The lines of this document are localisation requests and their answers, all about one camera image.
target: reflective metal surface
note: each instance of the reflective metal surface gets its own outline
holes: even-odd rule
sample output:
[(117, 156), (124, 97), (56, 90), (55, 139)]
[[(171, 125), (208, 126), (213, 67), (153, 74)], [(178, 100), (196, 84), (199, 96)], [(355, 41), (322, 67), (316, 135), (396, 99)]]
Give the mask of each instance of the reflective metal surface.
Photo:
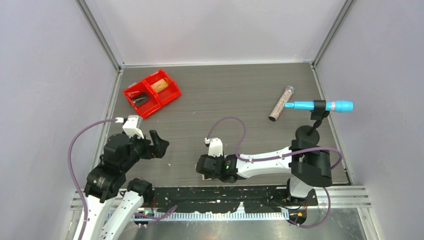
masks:
[[(327, 209), (309, 209), (305, 225), (318, 223)], [(138, 227), (130, 222), (120, 240), (365, 240), (356, 208), (332, 209), (327, 221), (303, 229), (282, 220), (159, 222)]]

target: white wall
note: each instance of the white wall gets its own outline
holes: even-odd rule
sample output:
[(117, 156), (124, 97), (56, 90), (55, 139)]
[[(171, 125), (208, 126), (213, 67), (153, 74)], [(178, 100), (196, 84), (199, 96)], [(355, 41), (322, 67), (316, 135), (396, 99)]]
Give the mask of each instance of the white wall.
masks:
[(311, 62), (345, 0), (92, 1), (125, 64), (155, 65)]
[(424, 215), (424, 2), (356, 1), (318, 65), (354, 178), (383, 239), (421, 239)]
[[(68, 146), (104, 119), (116, 72), (75, 1), (0, 5), (0, 239), (62, 239), (75, 192)], [(83, 186), (98, 135), (74, 147)]]

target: robotic arm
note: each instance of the robotic arm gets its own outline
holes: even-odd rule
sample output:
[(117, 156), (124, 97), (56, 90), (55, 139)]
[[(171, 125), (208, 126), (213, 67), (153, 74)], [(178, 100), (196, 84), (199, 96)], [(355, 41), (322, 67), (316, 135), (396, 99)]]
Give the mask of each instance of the robotic arm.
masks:
[[(149, 131), (151, 141), (146, 139), (140, 129), (142, 120), (138, 115), (128, 116), (125, 122), (122, 119), (124, 132), (107, 139), (100, 156), (101, 162), (87, 176), (84, 193), (88, 218), (83, 240), (118, 239), (137, 208), (153, 198), (152, 184), (135, 178), (129, 182), (124, 200), (105, 224), (109, 209), (126, 181), (128, 170), (140, 159), (162, 158), (170, 144), (161, 139), (155, 130)], [(83, 223), (84, 214), (79, 220), (74, 240), (78, 239)]]
[(313, 187), (329, 187), (332, 183), (330, 154), (328, 151), (311, 151), (289, 155), (292, 152), (317, 147), (307, 141), (293, 140), (290, 147), (247, 155), (224, 155), (219, 138), (205, 139), (208, 154), (201, 155), (196, 172), (203, 179), (219, 179), (224, 183), (251, 178), (261, 174), (291, 173), (287, 181), (288, 200), (293, 205), (305, 201)]

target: cable connector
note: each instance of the cable connector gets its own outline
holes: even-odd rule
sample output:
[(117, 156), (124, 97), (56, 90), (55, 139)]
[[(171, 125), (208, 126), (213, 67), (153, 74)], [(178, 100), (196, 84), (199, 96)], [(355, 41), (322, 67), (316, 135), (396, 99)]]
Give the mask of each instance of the cable connector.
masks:
[(209, 145), (211, 144), (211, 139), (210, 139), (210, 138), (205, 137), (205, 138), (204, 138), (204, 144), (206, 145), (206, 147), (209, 147)]
[(123, 117), (115, 117), (115, 119), (116, 119), (115, 123), (117, 123), (117, 124), (123, 124), (124, 123)]

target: black holder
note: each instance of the black holder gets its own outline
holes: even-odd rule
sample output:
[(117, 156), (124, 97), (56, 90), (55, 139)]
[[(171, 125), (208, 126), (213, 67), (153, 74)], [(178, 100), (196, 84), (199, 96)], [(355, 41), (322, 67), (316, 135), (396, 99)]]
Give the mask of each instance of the black holder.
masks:
[(317, 145), (320, 141), (320, 134), (317, 128), (323, 123), (323, 119), (330, 115), (329, 111), (326, 111), (327, 102), (325, 100), (314, 100), (315, 107), (310, 111), (310, 119), (315, 120), (313, 126), (301, 126), (296, 130), (296, 139), (304, 140), (311, 144)]

